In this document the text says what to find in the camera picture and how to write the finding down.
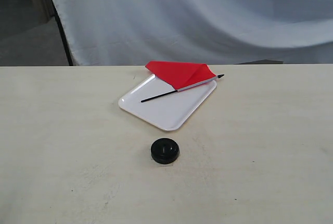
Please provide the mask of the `white backdrop cloth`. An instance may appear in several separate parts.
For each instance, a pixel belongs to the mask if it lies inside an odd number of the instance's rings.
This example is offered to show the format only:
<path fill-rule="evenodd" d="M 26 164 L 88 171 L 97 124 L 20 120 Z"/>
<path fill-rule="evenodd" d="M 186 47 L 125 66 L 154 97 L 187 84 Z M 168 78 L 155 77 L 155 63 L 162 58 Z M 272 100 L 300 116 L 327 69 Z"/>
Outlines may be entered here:
<path fill-rule="evenodd" d="M 53 0 L 77 65 L 332 62 L 332 0 Z"/>

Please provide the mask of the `red flag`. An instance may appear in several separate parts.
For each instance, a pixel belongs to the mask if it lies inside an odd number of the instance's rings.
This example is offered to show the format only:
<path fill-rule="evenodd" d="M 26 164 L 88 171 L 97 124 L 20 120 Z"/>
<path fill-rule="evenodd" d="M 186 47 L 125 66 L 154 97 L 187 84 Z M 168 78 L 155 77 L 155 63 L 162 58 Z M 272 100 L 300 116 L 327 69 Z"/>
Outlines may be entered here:
<path fill-rule="evenodd" d="M 174 90 L 146 98 L 141 101 L 142 103 L 188 90 L 224 76 L 214 74 L 207 64 L 150 61 L 145 67 L 157 78 L 172 86 Z"/>

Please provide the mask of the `black round flag base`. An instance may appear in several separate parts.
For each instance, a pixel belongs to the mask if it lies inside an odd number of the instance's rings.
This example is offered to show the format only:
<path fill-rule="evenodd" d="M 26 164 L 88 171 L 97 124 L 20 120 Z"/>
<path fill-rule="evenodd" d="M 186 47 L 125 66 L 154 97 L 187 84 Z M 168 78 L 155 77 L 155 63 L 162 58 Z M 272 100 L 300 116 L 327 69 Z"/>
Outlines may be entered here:
<path fill-rule="evenodd" d="M 167 165 L 177 160 L 180 148 L 173 139 L 160 138 L 152 143 L 150 153 L 155 162 Z"/>

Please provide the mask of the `white rectangular plastic tray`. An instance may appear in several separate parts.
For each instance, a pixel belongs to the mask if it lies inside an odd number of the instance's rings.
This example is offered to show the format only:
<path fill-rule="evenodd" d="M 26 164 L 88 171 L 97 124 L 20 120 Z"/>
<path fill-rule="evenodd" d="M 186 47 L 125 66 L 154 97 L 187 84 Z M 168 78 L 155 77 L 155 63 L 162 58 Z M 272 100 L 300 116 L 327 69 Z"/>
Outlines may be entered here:
<path fill-rule="evenodd" d="M 173 91 L 172 86 L 150 75 L 142 83 L 123 95 L 119 107 L 135 117 L 164 131 L 174 131 L 195 112 L 217 87 L 216 81 L 160 97 L 148 102 L 141 101 Z"/>

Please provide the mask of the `black backdrop stand pole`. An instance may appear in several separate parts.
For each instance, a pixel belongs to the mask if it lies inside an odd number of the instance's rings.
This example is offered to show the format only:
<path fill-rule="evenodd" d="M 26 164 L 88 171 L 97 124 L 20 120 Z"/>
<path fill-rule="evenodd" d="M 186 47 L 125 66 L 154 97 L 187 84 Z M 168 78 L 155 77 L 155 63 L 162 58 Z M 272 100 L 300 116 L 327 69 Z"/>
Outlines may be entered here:
<path fill-rule="evenodd" d="M 66 35 L 65 35 L 65 31 L 63 29 L 60 17 L 58 15 L 58 12 L 57 12 L 56 7 L 55 7 L 54 4 L 53 4 L 53 10 L 54 10 L 55 21 L 56 21 L 56 24 L 57 24 L 57 27 L 58 27 L 58 30 L 59 30 L 59 33 L 60 33 L 60 37 L 61 37 L 62 45 L 63 45 L 64 51 L 65 51 L 65 55 L 66 55 L 66 58 L 67 58 L 68 65 L 69 66 L 74 66 L 72 56 L 71 56 L 71 52 L 70 52 L 70 48 L 69 48 L 69 45 L 68 45 L 68 41 L 67 41 L 67 38 L 66 38 Z"/>

